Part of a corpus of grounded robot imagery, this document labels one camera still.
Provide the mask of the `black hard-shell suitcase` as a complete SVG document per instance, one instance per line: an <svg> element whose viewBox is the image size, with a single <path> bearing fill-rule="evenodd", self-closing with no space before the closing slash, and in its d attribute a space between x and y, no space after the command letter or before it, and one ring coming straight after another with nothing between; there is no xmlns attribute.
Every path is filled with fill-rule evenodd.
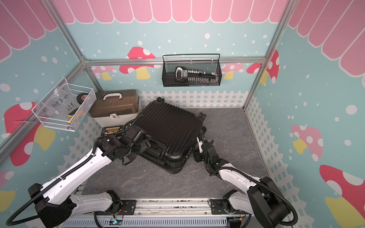
<svg viewBox="0 0 365 228"><path fill-rule="evenodd" d="M198 115L158 97L149 103L134 123L151 136L151 147L141 156L170 174L179 173L197 145L206 114Z"/></svg>

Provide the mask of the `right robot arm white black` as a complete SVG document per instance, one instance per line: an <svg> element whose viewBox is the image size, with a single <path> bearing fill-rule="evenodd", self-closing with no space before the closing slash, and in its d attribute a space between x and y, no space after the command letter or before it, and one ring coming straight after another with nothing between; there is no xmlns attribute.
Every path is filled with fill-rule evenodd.
<svg viewBox="0 0 365 228"><path fill-rule="evenodd" d="M254 216L264 228L297 224L297 211L271 178L254 177L237 169L218 156L213 142L207 141L203 136L197 137L196 140L194 160L203 162L210 176L218 177L237 187L237 190L230 191L223 197L223 205L228 213L246 212Z"/></svg>

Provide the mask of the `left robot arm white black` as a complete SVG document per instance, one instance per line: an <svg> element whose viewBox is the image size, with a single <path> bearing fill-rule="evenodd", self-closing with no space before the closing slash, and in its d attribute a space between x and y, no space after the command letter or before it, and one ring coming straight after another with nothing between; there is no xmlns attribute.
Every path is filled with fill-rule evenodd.
<svg viewBox="0 0 365 228"><path fill-rule="evenodd" d="M92 150L65 172L43 185L31 186L31 199L8 218L6 225L41 219L45 227L54 228L74 215L102 211L115 216L122 212L123 202L115 191L84 197L74 195L73 191L116 159L132 162L151 146L150 140L151 136L138 126L98 137Z"/></svg>

